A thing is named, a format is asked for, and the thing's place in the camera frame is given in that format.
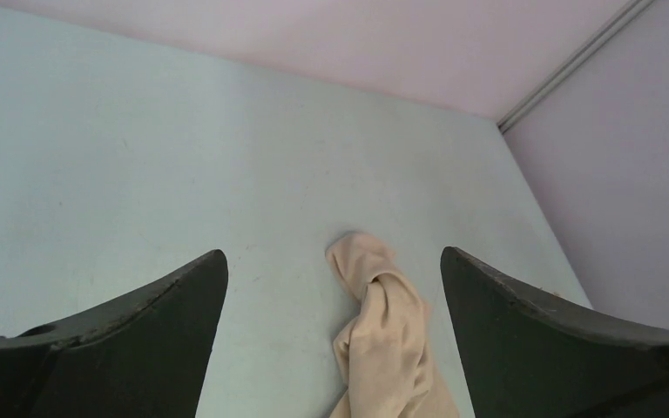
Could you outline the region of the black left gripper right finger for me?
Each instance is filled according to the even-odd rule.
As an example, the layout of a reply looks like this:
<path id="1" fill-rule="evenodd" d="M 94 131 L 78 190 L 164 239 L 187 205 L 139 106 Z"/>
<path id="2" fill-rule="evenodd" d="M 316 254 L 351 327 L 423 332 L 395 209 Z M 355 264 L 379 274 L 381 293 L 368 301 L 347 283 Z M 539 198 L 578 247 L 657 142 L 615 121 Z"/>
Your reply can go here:
<path id="1" fill-rule="evenodd" d="M 456 247 L 441 257 L 478 417 L 669 417 L 669 329 L 582 307 Z"/>

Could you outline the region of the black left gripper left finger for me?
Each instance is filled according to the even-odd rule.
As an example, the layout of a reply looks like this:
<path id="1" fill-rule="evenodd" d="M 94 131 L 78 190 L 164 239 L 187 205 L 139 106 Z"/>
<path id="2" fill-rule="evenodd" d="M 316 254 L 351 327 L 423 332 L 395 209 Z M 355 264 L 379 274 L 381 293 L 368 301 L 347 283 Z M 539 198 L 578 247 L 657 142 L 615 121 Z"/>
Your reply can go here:
<path id="1" fill-rule="evenodd" d="M 213 250 L 100 305 L 0 336 L 0 417 L 193 417 L 228 285 Z"/>

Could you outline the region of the beige cloth napkin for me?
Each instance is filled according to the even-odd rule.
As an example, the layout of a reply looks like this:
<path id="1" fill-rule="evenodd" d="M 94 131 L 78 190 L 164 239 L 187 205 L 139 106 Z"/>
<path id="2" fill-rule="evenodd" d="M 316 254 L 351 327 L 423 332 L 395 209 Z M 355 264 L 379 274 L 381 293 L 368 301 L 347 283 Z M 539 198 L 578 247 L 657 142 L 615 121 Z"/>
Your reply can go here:
<path id="1" fill-rule="evenodd" d="M 367 233 L 347 233 L 326 260 L 359 313 L 333 341 L 346 392 L 333 417 L 457 417 L 429 346 L 430 306 Z"/>

